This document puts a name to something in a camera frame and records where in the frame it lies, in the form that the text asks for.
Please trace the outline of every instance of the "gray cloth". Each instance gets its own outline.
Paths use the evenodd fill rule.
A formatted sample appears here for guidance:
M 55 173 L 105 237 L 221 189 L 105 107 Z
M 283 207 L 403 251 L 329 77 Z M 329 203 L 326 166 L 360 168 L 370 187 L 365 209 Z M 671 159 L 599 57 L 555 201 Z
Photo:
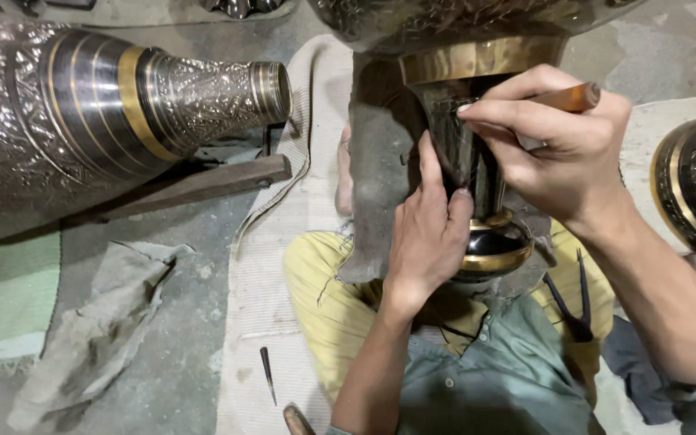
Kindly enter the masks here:
M 130 364 L 160 305 L 176 258 L 194 251 L 145 242 L 110 242 L 91 300 L 63 312 L 53 342 L 14 399 L 7 424 L 19 432 L 59 430 L 80 416 Z
M 397 433 L 602 433 L 562 351 L 560 334 L 527 295 L 490 312 L 462 358 L 411 338 Z M 696 386 L 671 399 L 682 432 L 696 435 Z
M 676 420 L 673 403 L 665 394 L 671 381 L 651 363 L 631 322 L 614 316 L 614 327 L 601 351 L 609 369 L 625 380 L 625 394 L 635 403 L 643 422 L 654 425 Z

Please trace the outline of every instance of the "concrete floor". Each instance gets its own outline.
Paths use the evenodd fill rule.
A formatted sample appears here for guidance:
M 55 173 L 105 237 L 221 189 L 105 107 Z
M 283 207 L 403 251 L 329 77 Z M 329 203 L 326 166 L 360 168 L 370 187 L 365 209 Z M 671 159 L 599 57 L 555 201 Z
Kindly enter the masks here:
M 326 32 L 307 5 L 297 6 L 292 15 L 278 20 L 106 33 L 180 56 L 288 62 L 305 41 Z M 636 104 L 696 96 L 696 2 L 650 0 L 613 23 L 573 38 L 562 68 Z M 214 433 L 229 244 L 254 198 L 253 192 L 242 193 L 62 234 L 57 313 L 85 303 L 108 241 L 186 243 L 197 251 L 179 262 L 130 367 L 68 433 Z M 12 433 L 4 420 L 23 382 L 22 375 L 0 379 L 0 435 Z

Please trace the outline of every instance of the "metal vase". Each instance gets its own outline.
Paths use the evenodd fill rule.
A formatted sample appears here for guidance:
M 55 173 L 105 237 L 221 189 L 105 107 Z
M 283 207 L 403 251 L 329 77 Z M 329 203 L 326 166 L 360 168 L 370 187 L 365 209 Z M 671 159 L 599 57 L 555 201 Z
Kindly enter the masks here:
M 0 238 L 159 175 L 291 111 L 285 67 L 183 59 L 0 14 Z

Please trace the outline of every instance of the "wooden block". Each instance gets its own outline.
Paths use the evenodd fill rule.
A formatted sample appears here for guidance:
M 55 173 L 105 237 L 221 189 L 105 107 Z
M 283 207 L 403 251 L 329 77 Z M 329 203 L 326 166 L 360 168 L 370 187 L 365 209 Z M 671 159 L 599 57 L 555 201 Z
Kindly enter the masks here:
M 162 210 L 292 178 L 292 167 L 283 154 L 270 155 L 250 162 L 220 166 L 176 180 L 145 184 L 125 195 L 76 213 L 63 220 L 77 226 L 94 220 L 127 218 L 135 214 Z

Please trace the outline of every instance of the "person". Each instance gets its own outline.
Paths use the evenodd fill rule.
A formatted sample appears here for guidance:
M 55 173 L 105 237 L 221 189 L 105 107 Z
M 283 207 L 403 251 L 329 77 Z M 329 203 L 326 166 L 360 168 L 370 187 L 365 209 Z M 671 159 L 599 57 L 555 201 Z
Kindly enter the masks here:
M 682 433 L 696 434 L 696 272 L 643 221 L 621 182 L 630 103 L 604 92 L 597 108 L 570 114 L 525 100 L 576 84 L 537 66 L 458 115 L 493 151 L 507 184 L 586 248 L 599 266 L 588 271 L 610 283 L 600 292 L 613 288 L 675 382 L 668 395 Z M 515 133 L 547 145 L 527 152 Z M 457 353 L 411 337 L 416 315 L 460 266 L 473 208 L 468 191 L 448 201 L 428 133 L 418 148 L 422 181 L 396 210 L 383 282 L 339 281 L 352 241 L 337 234 L 307 233 L 284 258 L 315 369 L 334 399 L 328 433 L 602 432 L 587 382 L 565 361 L 566 335 L 537 297 L 480 311 L 479 339 Z

